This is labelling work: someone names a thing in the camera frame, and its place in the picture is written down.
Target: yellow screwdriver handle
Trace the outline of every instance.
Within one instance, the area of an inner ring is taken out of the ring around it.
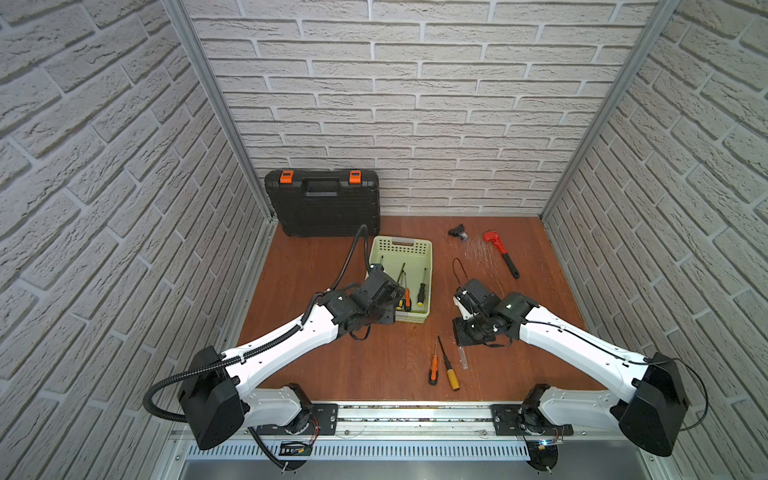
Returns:
[[[453,369],[448,371],[448,381],[451,383],[451,388],[454,392],[458,391],[458,378],[456,378],[456,372]]]

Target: metal corner post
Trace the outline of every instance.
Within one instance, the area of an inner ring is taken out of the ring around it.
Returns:
[[[560,177],[558,185],[552,191],[552,195],[547,200],[547,204],[541,210],[539,217],[541,221],[546,221],[554,209],[557,207],[560,199],[565,195],[565,191],[568,189],[568,185],[571,182],[571,178],[576,174],[577,170],[581,166],[584,159],[587,157],[589,149],[592,144],[597,140],[600,132],[603,131],[603,127],[608,123],[608,119],[614,113],[614,110],[621,102],[622,97],[627,93],[627,89],[635,78],[635,75],[639,72],[643,62],[650,54],[651,49],[654,47],[656,40],[661,35],[661,32],[667,26],[667,23],[672,18],[672,14],[677,10],[677,6],[681,0],[659,0],[654,10],[650,13],[645,28],[643,29],[640,37],[637,39],[632,51],[624,63],[624,67],[619,71],[616,76],[616,80],[611,85],[608,93],[603,98],[603,102],[598,107],[598,111],[594,114],[592,121],[587,127],[587,131],[579,141],[574,154],[571,156],[568,164],[563,170],[563,175]]]
[[[221,122],[221,129],[232,146],[237,163],[243,169],[243,174],[256,198],[256,204],[265,218],[272,220],[275,213],[272,211],[270,202],[267,200],[264,189],[259,182],[259,177],[250,163],[243,138],[240,136],[240,131],[237,130],[232,112],[230,112],[227,100],[219,88],[216,75],[210,66],[207,55],[205,55],[203,43],[197,36],[189,12],[187,12],[183,0],[164,0],[164,3],[170,22],[176,28],[176,33],[178,33],[181,40],[181,46],[187,50],[190,63],[197,72],[197,77],[200,79],[200,84],[203,85],[210,105],[214,109],[219,122]]]

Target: brown wooden surface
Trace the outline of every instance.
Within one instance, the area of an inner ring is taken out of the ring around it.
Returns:
[[[468,242],[447,234],[459,223],[466,228]],[[487,230],[501,235],[520,270],[519,280],[512,278],[501,254],[483,241],[482,234]],[[514,342],[507,348],[465,347],[469,368],[462,367],[451,323],[458,316],[451,298],[457,287],[451,270],[454,257],[462,260],[470,278],[479,279],[500,297],[517,291],[584,328],[584,320],[538,218],[382,217],[381,234],[432,241],[432,307],[426,323],[374,325],[364,342],[344,336],[292,362],[268,378],[262,387],[276,388],[295,382],[316,400],[488,401],[523,400],[536,383],[563,389],[602,388],[576,368],[523,342]],[[328,288],[336,279],[350,243],[351,238],[287,237],[278,227],[239,344],[300,315],[312,294]],[[362,282],[364,278],[360,242],[341,284]],[[436,333],[461,383],[458,392],[450,389],[442,356],[438,385],[427,383]]]

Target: screwdriver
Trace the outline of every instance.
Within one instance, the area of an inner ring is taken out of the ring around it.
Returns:
[[[435,340],[435,356],[432,357],[432,368],[429,369],[429,385],[437,385],[437,365],[439,362],[437,358],[438,339],[440,339],[440,336],[437,336]]]
[[[402,281],[405,285],[403,285],[406,288],[406,292],[403,294],[402,298],[405,300],[406,304],[403,306],[403,310],[406,312],[411,311],[411,293],[408,291],[408,274],[403,270],[402,272]]]
[[[398,283],[398,285],[400,284],[400,279],[402,278],[402,276],[403,276],[405,273],[406,273],[406,263],[405,263],[405,262],[403,262],[403,264],[402,264],[402,268],[400,269],[400,273],[399,273],[399,274],[398,274],[398,276],[397,276],[397,283]],[[397,307],[396,307],[396,308],[397,308],[398,310],[402,310],[403,298],[401,298],[401,299],[400,299],[400,301],[399,301],[399,303],[397,304]]]
[[[426,298],[426,290],[427,290],[427,269],[424,269],[424,281],[422,282],[422,285],[419,287],[419,295],[416,296],[416,303],[419,306],[424,305],[424,299]]]
[[[451,388],[453,389],[453,391],[457,392],[459,389],[458,378],[456,378],[456,372],[453,371],[453,368],[451,367],[451,363],[448,361],[448,356],[445,354],[445,349],[442,348],[442,340],[440,340],[440,335],[437,335],[437,341],[440,342],[440,350],[442,350],[442,359],[445,360],[445,371],[446,373],[448,373],[448,381],[451,383]]]

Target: brick wall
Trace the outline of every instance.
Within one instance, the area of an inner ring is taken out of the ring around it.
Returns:
[[[393,214],[539,214],[654,7],[184,1],[259,175],[375,168]]]
[[[684,0],[546,222],[592,331],[706,383],[673,455],[691,477],[768,474],[766,14]]]
[[[262,218],[162,2],[0,16],[0,478],[148,478]]]

